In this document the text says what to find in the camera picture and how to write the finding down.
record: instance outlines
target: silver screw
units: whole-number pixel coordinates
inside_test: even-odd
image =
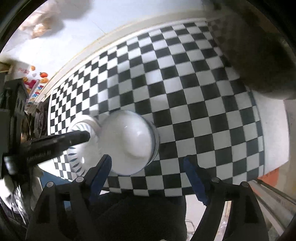
[[[218,177],[212,177],[212,182],[214,182],[214,183],[218,183],[218,182],[220,182],[221,180],[220,180],[220,178],[218,178]]]
[[[83,182],[84,178],[83,177],[78,177],[76,178],[76,182],[80,183],[80,182]]]
[[[247,188],[249,186],[249,184],[247,182],[241,182],[241,185],[245,188]]]
[[[48,182],[48,183],[46,184],[46,186],[47,186],[48,188],[51,188],[53,185],[54,185],[53,182]]]

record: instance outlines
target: checkerboard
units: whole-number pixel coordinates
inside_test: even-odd
[[[77,66],[53,90],[49,134],[67,131],[78,115],[99,122],[113,111],[131,110],[154,123],[157,158],[139,173],[110,173],[104,189],[140,196],[192,194],[183,158],[224,182],[263,175],[261,122],[252,92],[239,80],[205,22],[142,33]],[[54,158],[60,176],[74,180],[64,152]]]

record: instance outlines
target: checkerboard pattern board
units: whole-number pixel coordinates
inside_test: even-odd
[[[214,42],[205,22],[155,29],[83,63],[51,95],[49,133],[65,133],[78,115],[100,122],[131,110],[154,123],[157,158],[139,173],[110,173],[104,189],[140,196],[192,194],[183,158],[224,182],[263,175],[260,118],[246,89]],[[60,176],[81,175],[67,154],[54,158]]]

